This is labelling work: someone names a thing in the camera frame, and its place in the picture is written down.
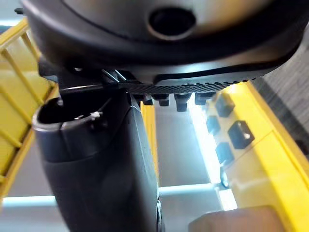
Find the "metal rod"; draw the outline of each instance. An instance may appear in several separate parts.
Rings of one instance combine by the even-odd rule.
[[[160,197],[177,196],[192,193],[202,193],[219,187],[219,184],[199,184],[199,185],[182,185],[160,187]],[[40,207],[40,206],[57,206],[54,196],[30,196],[30,197],[6,197],[3,199],[4,208],[12,207]]]
[[[118,72],[117,70],[115,70],[115,72],[117,73],[118,76],[121,77],[121,79],[123,79],[124,81],[126,81],[126,78],[125,78],[120,72]]]
[[[219,188],[221,184],[197,184],[197,185],[180,185],[180,186],[169,186],[169,187],[160,187],[159,195],[160,197],[167,196],[177,196],[193,193],[202,193],[205,191],[213,190]]]
[[[118,82],[118,83],[119,83],[119,81],[118,81],[113,75],[111,75],[108,71],[106,71],[106,70],[104,70],[104,69],[102,69],[102,71],[103,71],[112,81],[115,81],[115,82]]]

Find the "yellow rung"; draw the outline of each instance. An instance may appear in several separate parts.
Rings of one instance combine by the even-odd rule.
[[[24,139],[24,145],[18,150],[12,164],[10,165],[10,168],[6,174],[3,183],[0,185],[0,202],[4,197],[8,195],[8,192],[15,180],[15,177],[18,173],[20,166],[23,163],[23,160],[25,159],[25,156],[32,144],[33,139],[34,139],[33,130],[30,130]]]
[[[31,52],[31,54],[34,56],[34,58],[39,61],[39,54],[36,52],[34,46],[32,45],[32,42],[31,40],[29,39],[29,36],[27,35],[27,32],[25,32],[24,34],[21,35],[21,38],[23,39],[25,45],[27,46],[27,48],[29,49],[29,51]],[[51,86],[51,87],[54,87],[55,84],[53,82],[50,82],[50,81],[47,81],[48,84]]]
[[[11,55],[8,53],[8,51],[6,49],[4,49],[1,54],[8,61],[8,63],[11,65],[11,67],[13,68],[13,70],[15,71],[17,76],[22,80],[22,82],[27,87],[28,91],[31,93],[31,95],[36,100],[36,102],[40,105],[43,104],[43,100],[34,91],[33,87],[31,86],[31,84],[29,83],[27,78],[23,75],[23,73],[20,71],[19,67],[17,66],[17,64],[15,63],[13,58],[11,57]]]
[[[28,124],[31,124],[31,118],[27,115],[27,113],[22,108],[20,108],[20,106],[16,103],[16,101],[10,96],[10,94],[7,91],[5,91],[5,89],[2,86],[0,86],[0,93],[10,103],[10,105],[21,115],[21,117]]]
[[[6,131],[3,131],[0,129],[0,135],[5,138],[8,142],[10,142],[14,147],[20,148],[21,142],[19,142],[17,139],[10,136]]]
[[[32,55],[35,57],[36,60],[39,60],[39,55],[37,54],[34,46],[32,45],[27,33],[25,32],[24,34],[22,34],[21,38],[23,39],[25,45],[27,46],[27,48],[30,50],[30,52],[32,53]]]
[[[29,28],[27,18],[24,17],[15,27],[9,28],[0,36],[0,52],[16,41]]]

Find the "yellow railing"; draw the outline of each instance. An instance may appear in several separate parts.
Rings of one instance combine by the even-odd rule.
[[[287,231],[307,232],[308,160],[251,83],[222,92],[235,108],[220,117],[214,99],[208,116],[216,116],[221,127],[214,136],[217,145],[227,143],[233,155],[224,170],[238,207],[272,206]],[[235,149],[227,133],[238,120],[245,121],[255,137],[244,149]]]
[[[141,114],[144,120],[144,125],[148,137],[148,142],[151,149],[151,154],[154,161],[154,170],[159,179],[159,163],[156,144],[156,128],[155,128],[155,107],[153,105],[144,105],[140,103]]]
[[[26,19],[0,35],[0,200],[33,140],[32,115],[57,94],[57,86],[38,75],[39,55]]]

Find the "black square knob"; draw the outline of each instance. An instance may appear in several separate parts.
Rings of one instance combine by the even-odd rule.
[[[234,156],[228,143],[220,143],[216,148],[218,160],[222,166],[229,165],[233,160]]]
[[[216,109],[220,117],[228,117],[233,111],[235,105],[227,93],[219,95],[216,102]]]
[[[206,121],[208,133],[216,135],[221,129],[218,118],[216,116],[208,116]]]
[[[254,140],[245,121],[236,121],[227,133],[235,149],[245,149]]]

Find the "black plastic part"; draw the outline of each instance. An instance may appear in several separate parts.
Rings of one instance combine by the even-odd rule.
[[[169,106],[169,94],[154,94],[152,97],[159,101],[160,106]]]
[[[152,29],[165,36],[186,33],[196,23],[192,12],[181,8],[163,8],[153,12],[149,18]]]
[[[228,143],[219,143],[216,148],[219,163],[223,166],[229,165],[234,156]]]
[[[159,105],[160,106],[169,106],[169,100],[161,100],[159,101]]]
[[[134,96],[134,98],[135,98],[137,101],[142,101],[142,100],[144,100],[144,95],[142,95],[142,94],[134,94],[133,96]]]
[[[187,111],[187,102],[191,97],[191,93],[187,94],[174,94],[176,100],[177,112],[186,112]]]
[[[40,57],[38,62],[39,75],[44,77],[49,81],[54,81],[58,83],[58,77],[56,76],[58,73],[57,67],[48,62],[45,57]]]
[[[227,93],[221,93],[217,98],[216,109],[220,117],[228,117],[235,105]]]
[[[157,181],[139,108],[126,93],[69,120],[50,101],[33,118],[43,167],[72,232],[156,232]]]
[[[216,116],[208,116],[206,126],[209,134],[216,135],[221,129],[219,121]]]
[[[22,7],[17,7],[15,8],[15,13],[18,14],[18,15],[23,15],[24,14],[24,9]]]
[[[245,149],[254,140],[245,121],[236,121],[227,133],[235,149]]]
[[[206,100],[211,99],[215,93],[216,92],[213,92],[213,93],[196,93],[195,94],[195,104],[196,105],[205,105]]]
[[[228,189],[229,183],[228,183],[227,175],[226,175],[226,173],[225,173],[225,168],[224,168],[224,166],[221,166],[221,167],[220,167],[220,180],[221,180],[221,185],[222,185],[225,189]]]
[[[250,19],[218,33],[181,43],[148,43],[93,25],[61,0],[23,0],[23,5],[42,53],[61,66],[74,61],[131,66],[215,60],[257,47],[290,28],[294,28],[293,35],[299,41],[309,18],[307,0],[273,1]]]
[[[144,105],[154,105],[154,101],[152,99],[149,99],[149,100],[143,101],[143,104]]]

